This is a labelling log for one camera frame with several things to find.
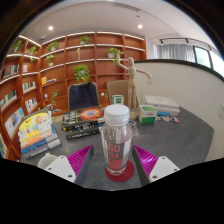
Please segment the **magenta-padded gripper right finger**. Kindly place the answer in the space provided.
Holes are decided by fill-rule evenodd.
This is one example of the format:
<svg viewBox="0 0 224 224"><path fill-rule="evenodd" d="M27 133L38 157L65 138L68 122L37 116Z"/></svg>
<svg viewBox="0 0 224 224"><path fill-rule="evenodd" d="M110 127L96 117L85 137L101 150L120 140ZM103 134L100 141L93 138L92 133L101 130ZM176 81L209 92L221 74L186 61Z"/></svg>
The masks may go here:
<svg viewBox="0 0 224 224"><path fill-rule="evenodd" d="M133 146L132 155L142 186L179 171L179 168L166 156L157 157L139 146Z"/></svg>

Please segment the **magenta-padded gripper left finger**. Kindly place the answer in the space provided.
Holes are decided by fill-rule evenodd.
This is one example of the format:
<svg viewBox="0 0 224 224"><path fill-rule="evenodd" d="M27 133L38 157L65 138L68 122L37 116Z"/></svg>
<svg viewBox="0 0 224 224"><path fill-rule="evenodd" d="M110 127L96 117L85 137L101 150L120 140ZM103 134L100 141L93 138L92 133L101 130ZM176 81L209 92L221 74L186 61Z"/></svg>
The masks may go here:
<svg viewBox="0 0 224 224"><path fill-rule="evenodd" d="M68 157L57 157L45 168L45 171L82 186L93 155L94 148L90 145Z"/></svg>

